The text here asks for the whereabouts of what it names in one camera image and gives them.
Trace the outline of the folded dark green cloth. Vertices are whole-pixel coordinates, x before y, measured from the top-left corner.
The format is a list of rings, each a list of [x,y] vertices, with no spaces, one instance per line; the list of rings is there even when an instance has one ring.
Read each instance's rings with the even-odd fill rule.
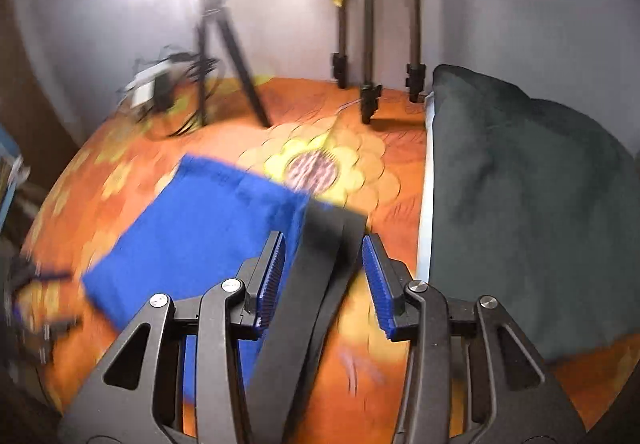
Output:
[[[639,177],[596,120],[458,66],[434,70],[430,282],[496,297],[547,360],[639,330]]]

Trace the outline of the white power strip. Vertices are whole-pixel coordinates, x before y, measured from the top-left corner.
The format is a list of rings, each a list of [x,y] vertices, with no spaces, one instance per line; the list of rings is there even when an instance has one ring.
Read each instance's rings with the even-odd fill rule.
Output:
[[[125,86],[124,101],[128,103],[130,110],[152,100],[155,80],[160,76],[167,76],[171,73],[172,63],[170,60],[160,62],[139,71],[134,78]]]

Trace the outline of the small black tripod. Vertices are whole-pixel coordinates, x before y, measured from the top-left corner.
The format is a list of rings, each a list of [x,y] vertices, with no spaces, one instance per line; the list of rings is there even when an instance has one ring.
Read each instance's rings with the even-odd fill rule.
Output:
[[[224,0],[196,0],[198,2],[198,26],[196,26],[196,44],[198,45],[198,109],[196,118],[201,126],[206,126],[206,78],[208,74],[209,56],[207,55],[208,26],[214,25],[218,31],[224,52],[231,62],[234,74],[240,82],[241,90],[250,103],[259,123],[270,128],[271,120],[260,98],[253,75],[246,62],[240,42],[236,37],[232,19]]]

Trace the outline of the orange floral bedsheet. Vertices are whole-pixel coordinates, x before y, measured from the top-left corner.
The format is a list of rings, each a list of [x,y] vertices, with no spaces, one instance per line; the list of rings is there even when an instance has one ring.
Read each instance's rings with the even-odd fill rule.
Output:
[[[639,328],[630,153],[484,74],[433,89],[410,166],[325,118],[198,131],[138,216],[63,175],[29,242],[80,290],[58,440],[637,442],[637,375],[587,427],[553,370]]]

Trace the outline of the blue striped pants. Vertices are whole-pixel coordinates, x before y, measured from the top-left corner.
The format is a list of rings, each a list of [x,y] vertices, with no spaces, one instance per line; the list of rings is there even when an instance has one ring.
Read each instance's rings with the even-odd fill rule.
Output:
[[[286,243],[277,309],[240,346],[250,426],[280,443],[304,412],[326,334],[360,268],[361,214],[254,173],[185,156],[165,189],[82,278],[93,305],[122,330],[145,300],[204,294],[258,256],[271,232]]]

